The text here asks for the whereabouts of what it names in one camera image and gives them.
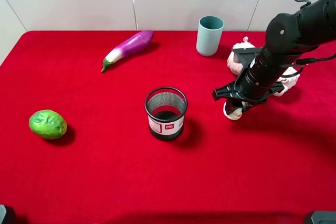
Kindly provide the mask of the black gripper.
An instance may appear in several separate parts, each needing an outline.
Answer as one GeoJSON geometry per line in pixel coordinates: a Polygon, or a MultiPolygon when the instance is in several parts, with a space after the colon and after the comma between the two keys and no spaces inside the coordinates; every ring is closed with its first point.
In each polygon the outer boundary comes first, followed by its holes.
{"type": "Polygon", "coordinates": [[[215,101],[227,99],[225,103],[226,115],[240,115],[251,108],[263,103],[267,98],[277,92],[284,90],[281,82],[266,83],[251,78],[243,78],[239,82],[231,82],[213,91],[215,101]]]}

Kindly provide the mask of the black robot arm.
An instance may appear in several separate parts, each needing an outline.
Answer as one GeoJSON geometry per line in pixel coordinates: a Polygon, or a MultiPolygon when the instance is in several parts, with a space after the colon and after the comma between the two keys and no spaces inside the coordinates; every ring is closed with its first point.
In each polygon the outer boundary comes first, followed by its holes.
{"type": "Polygon", "coordinates": [[[236,81],[215,89],[213,98],[225,98],[224,114],[238,120],[245,111],[284,90],[278,79],[295,77],[285,74],[289,67],[317,62],[316,58],[301,60],[302,54],[333,40],[335,0],[306,2],[295,14],[278,14],[266,29],[263,47],[233,49],[243,69],[236,81]]]}

